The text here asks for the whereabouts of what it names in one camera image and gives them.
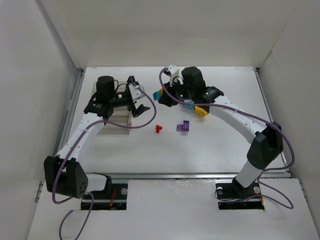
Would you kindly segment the yellow lego plate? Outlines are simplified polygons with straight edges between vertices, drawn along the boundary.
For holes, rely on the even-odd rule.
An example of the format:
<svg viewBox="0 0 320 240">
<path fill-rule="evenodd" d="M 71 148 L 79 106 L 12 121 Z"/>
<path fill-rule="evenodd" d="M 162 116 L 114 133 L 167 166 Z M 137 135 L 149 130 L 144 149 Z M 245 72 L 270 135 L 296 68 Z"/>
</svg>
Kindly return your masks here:
<svg viewBox="0 0 320 240">
<path fill-rule="evenodd" d="M 164 94 L 164 90 L 162 88 L 159 90 L 159 94 L 160 94 L 160 96 L 162 96 Z"/>
</svg>

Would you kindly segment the teal lego brick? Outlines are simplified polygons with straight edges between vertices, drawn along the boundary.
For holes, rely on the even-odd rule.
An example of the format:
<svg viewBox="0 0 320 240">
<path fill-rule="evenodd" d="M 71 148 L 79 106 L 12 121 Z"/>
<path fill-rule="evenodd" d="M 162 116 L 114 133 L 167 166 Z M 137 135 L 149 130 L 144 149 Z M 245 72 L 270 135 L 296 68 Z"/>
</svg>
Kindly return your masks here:
<svg viewBox="0 0 320 240">
<path fill-rule="evenodd" d="M 162 93 L 160 91 L 156 91 L 152 96 L 154 101 L 158 101 L 162 97 Z"/>
</svg>

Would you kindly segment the small red lego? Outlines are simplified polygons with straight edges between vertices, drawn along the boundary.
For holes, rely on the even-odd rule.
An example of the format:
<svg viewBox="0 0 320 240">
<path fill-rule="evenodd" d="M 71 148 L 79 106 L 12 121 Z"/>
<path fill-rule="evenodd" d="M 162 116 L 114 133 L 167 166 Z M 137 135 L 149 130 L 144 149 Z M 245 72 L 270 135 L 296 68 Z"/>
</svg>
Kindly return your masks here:
<svg viewBox="0 0 320 240">
<path fill-rule="evenodd" d="M 156 125 L 156 127 L 155 127 L 155 132 L 156 132 L 157 134 L 159 134 L 162 129 L 163 129 L 163 127 L 162 127 L 161 125 Z"/>
</svg>

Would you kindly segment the purple lego block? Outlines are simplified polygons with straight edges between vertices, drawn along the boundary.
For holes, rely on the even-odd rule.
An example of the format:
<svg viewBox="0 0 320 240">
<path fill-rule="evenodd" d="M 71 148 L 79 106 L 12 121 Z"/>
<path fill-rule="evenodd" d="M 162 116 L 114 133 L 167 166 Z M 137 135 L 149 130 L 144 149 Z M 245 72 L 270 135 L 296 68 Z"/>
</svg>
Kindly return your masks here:
<svg viewBox="0 0 320 240">
<path fill-rule="evenodd" d="M 183 120 L 182 123 L 176 125 L 176 131 L 181 133 L 183 136 L 187 136 L 190 131 L 190 121 Z"/>
</svg>

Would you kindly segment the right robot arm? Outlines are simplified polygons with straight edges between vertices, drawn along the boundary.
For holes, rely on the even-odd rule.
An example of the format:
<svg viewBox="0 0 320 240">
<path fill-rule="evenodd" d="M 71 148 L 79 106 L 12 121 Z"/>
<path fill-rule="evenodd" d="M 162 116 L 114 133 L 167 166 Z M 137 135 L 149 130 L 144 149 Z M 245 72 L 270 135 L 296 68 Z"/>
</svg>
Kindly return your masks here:
<svg viewBox="0 0 320 240">
<path fill-rule="evenodd" d="M 160 104 L 168 107 L 185 104 L 193 107 L 199 117 L 211 114 L 235 129 L 250 144 L 247 161 L 231 183 L 234 198 L 245 196 L 259 175 L 282 153 L 281 126 L 243 112 L 220 89 L 208 86 L 201 70 L 195 66 L 180 70 L 169 65 L 160 73 L 169 77 L 167 83 L 161 83 Z"/>
</svg>

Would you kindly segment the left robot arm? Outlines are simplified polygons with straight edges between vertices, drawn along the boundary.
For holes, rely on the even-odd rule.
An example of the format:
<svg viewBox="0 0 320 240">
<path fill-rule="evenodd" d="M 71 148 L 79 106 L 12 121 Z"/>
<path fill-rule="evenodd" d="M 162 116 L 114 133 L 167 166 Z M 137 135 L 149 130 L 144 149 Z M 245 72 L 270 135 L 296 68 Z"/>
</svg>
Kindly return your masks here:
<svg viewBox="0 0 320 240">
<path fill-rule="evenodd" d="M 44 160 L 44 174 L 47 190 L 55 204 L 62 201 L 56 195 L 67 199 L 81 199 L 84 195 L 96 192 L 111 191 L 111 177 L 98 173 L 85 173 L 81 161 L 101 129 L 109 123 L 116 108 L 126 107 L 132 116 L 138 117 L 149 110 L 149 107 L 136 107 L 137 100 L 146 96 L 144 88 L 134 76 L 129 76 L 125 90 L 115 88 L 112 76 L 100 76 L 95 83 L 96 91 L 86 105 L 80 123 L 67 143 L 55 156 Z"/>
</svg>

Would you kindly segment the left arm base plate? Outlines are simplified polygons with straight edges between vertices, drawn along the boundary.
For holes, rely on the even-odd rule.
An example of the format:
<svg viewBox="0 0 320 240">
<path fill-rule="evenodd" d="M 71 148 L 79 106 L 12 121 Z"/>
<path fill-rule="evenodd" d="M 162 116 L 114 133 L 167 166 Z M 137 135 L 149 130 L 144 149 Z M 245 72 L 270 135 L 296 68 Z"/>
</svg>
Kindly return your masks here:
<svg viewBox="0 0 320 240">
<path fill-rule="evenodd" d="M 125 211 L 127 209 L 128 183 L 112 183 L 106 189 L 92 192 L 92 211 Z"/>
</svg>

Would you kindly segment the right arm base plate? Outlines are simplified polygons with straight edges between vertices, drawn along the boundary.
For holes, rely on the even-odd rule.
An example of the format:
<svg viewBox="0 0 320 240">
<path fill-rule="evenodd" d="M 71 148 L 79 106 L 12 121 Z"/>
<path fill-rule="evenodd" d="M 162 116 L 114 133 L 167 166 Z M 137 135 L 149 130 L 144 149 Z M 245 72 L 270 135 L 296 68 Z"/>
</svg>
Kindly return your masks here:
<svg viewBox="0 0 320 240">
<path fill-rule="evenodd" d="M 219 210 L 264 210 L 261 189 L 257 182 L 249 187 L 236 186 L 233 182 L 215 184 L 214 195 L 218 200 Z"/>
</svg>

